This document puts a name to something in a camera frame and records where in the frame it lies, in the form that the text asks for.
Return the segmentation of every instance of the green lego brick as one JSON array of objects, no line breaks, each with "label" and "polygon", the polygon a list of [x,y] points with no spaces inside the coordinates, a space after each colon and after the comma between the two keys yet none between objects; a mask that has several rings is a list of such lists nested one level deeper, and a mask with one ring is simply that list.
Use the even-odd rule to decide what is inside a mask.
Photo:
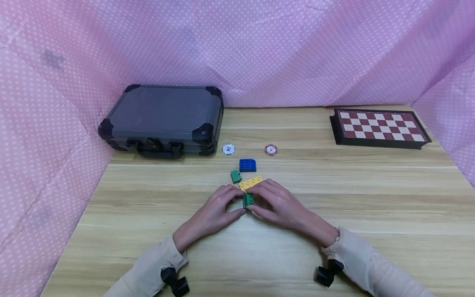
[{"label": "green lego brick", "polygon": [[246,208],[248,205],[254,204],[254,197],[251,193],[246,193],[242,197],[242,208]]},{"label": "green lego brick", "polygon": [[237,170],[231,171],[231,179],[233,180],[233,183],[238,183],[242,180],[241,173]]}]

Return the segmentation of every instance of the chessboard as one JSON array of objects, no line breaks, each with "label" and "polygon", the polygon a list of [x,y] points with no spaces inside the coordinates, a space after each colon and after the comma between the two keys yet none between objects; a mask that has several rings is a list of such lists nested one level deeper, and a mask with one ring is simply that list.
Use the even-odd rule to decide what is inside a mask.
[{"label": "chessboard", "polygon": [[421,149],[432,142],[412,111],[341,109],[330,116],[337,144]]}]

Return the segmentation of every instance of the beige sleeve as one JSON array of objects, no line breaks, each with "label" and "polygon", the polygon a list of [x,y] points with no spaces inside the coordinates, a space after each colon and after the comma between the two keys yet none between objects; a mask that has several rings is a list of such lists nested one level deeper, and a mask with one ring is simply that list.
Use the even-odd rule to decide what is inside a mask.
[{"label": "beige sleeve", "polygon": [[163,268],[178,272],[188,262],[186,252],[180,254],[172,236],[149,247],[105,294],[104,297],[153,297],[163,289],[160,277]]},{"label": "beige sleeve", "polygon": [[343,272],[360,288],[373,296],[434,296],[358,235],[345,228],[331,246],[322,249],[328,259],[344,265]]}]

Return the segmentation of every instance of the poker chip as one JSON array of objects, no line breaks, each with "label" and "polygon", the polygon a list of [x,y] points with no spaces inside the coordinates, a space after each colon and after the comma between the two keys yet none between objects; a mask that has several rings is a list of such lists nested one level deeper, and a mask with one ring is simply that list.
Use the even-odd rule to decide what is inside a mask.
[{"label": "poker chip", "polygon": [[223,154],[225,155],[232,155],[234,154],[234,151],[236,148],[234,147],[234,144],[225,144],[223,145]]},{"label": "poker chip", "polygon": [[269,144],[264,149],[264,152],[268,154],[269,156],[277,155],[277,147],[273,144]]}]

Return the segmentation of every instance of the wooden table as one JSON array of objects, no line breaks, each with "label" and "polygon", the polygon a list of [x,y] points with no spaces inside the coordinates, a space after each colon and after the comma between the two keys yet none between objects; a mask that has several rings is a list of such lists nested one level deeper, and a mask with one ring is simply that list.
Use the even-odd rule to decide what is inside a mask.
[{"label": "wooden table", "polygon": [[[148,246],[230,183],[239,158],[256,159],[257,174],[367,239],[436,295],[475,295],[474,191],[440,144],[422,150],[335,145],[332,114],[317,107],[227,109],[219,150],[231,142],[233,155],[156,161],[116,153],[43,296],[101,296]],[[276,156],[264,154],[270,143]],[[239,207],[241,201],[232,206]],[[329,289],[314,283],[319,249],[251,213],[193,245],[188,256],[180,276],[189,296],[363,294],[342,277]],[[167,288],[162,296],[173,295]]]}]

